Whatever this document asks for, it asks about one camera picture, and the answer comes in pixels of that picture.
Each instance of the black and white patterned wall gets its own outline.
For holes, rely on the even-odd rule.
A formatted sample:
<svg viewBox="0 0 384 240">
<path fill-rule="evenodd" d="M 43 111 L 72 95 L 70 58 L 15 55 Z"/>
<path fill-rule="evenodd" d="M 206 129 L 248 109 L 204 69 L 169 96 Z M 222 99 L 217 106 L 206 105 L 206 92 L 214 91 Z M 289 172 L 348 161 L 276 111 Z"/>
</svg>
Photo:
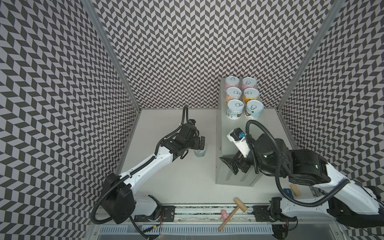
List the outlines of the black and white patterned wall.
<svg viewBox="0 0 384 240">
<path fill-rule="evenodd" d="M 230 75 L 276 106 L 333 0 L 93 2 L 141 107 L 214 108 Z"/>
<path fill-rule="evenodd" d="M 315 150 L 363 185 L 378 186 L 382 198 L 383 23 L 383 1 L 347 0 L 283 109 L 300 148 Z M 368 235 L 348 232 L 352 239 Z"/>
<path fill-rule="evenodd" d="M 0 239 L 81 237 L 133 120 L 79 0 L 0 1 Z"/>
</svg>

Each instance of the tin can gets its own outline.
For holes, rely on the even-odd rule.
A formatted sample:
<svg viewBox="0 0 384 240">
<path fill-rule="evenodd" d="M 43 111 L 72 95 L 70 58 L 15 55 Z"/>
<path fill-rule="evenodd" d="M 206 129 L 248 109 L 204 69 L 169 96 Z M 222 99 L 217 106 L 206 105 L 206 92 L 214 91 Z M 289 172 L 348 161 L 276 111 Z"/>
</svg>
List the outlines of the tin can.
<svg viewBox="0 0 384 240">
<path fill-rule="evenodd" d="M 243 83 L 241 84 L 241 91 L 244 92 L 247 88 L 256 88 L 257 80 L 256 78 L 246 77 L 243 78 Z"/>
<path fill-rule="evenodd" d="M 225 96 L 225 103 L 228 104 L 228 102 L 232 99 L 240 99 L 241 93 L 241 90 L 237 87 L 228 88 L 227 95 Z"/>
<path fill-rule="evenodd" d="M 257 100 L 249 100 L 247 107 L 245 108 L 245 117 L 250 120 L 257 120 L 260 117 L 263 109 L 264 105 L 262 102 Z"/>
<path fill-rule="evenodd" d="M 244 91 L 243 100 L 245 104 L 248 103 L 249 100 L 257 100 L 260 97 L 260 92 L 255 88 L 247 88 Z"/>
<path fill-rule="evenodd" d="M 225 79 L 224 91 L 230 87 L 239 87 L 240 79 L 235 76 L 229 76 Z"/>
<path fill-rule="evenodd" d="M 244 103 L 237 99 L 232 99 L 227 105 L 227 117 L 232 120 L 237 120 L 241 117 L 244 109 Z"/>
</svg>

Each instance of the patterned wall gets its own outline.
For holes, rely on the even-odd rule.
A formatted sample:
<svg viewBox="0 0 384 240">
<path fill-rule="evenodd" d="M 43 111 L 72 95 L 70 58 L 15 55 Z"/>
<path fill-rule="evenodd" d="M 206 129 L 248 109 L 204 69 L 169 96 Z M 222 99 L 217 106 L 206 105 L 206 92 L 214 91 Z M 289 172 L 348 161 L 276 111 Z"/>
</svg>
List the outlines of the patterned wall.
<svg viewBox="0 0 384 240">
<path fill-rule="evenodd" d="M 276 106 L 333 0 L 93 2 L 141 107 L 212 108 L 230 75 Z"/>
<path fill-rule="evenodd" d="M 79 0 L 0 1 L 0 239 L 81 237 L 133 118 Z"/>
<path fill-rule="evenodd" d="M 347 0 L 283 115 L 300 148 L 315 150 L 363 185 L 378 186 L 384 199 L 383 8 L 382 1 Z"/>
</svg>

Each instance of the hammer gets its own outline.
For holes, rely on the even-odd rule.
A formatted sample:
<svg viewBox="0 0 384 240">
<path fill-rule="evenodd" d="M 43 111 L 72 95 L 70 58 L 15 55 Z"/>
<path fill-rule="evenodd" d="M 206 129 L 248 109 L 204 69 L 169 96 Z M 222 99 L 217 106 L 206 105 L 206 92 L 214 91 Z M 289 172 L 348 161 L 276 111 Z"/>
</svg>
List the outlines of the hammer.
<svg viewBox="0 0 384 240">
<path fill-rule="evenodd" d="M 223 224 L 218 228 L 219 232 L 223 229 L 223 227 L 227 224 L 227 222 L 229 222 L 229 220 L 233 217 L 233 215 L 237 212 L 238 209 L 241 209 L 243 212 L 247 211 L 248 207 L 245 206 L 244 203 L 242 201 L 240 201 L 240 199 L 238 199 L 237 197 L 235 198 L 235 203 L 236 203 L 237 207 L 233 210 L 231 215 L 229 215 L 228 219 L 225 220 L 223 222 Z"/>
</svg>

